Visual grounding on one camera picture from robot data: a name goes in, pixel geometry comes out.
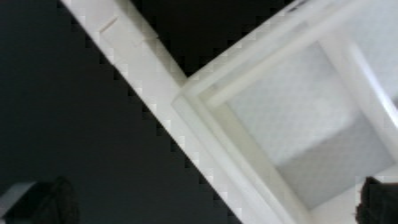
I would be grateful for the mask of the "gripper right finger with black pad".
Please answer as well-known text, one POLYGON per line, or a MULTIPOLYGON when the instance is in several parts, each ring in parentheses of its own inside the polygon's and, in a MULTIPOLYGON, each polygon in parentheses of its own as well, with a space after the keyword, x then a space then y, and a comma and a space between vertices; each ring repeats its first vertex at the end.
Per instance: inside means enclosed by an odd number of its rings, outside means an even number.
POLYGON ((360 203, 355 208, 356 224, 398 224, 398 183, 364 180, 360 203))

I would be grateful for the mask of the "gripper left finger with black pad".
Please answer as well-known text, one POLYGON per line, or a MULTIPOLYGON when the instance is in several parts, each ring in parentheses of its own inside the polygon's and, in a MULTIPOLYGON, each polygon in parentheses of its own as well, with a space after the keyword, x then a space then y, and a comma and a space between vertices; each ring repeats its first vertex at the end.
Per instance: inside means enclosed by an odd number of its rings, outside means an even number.
POLYGON ((79 224, 76 193, 63 177, 10 185, 0 195, 0 224, 79 224))

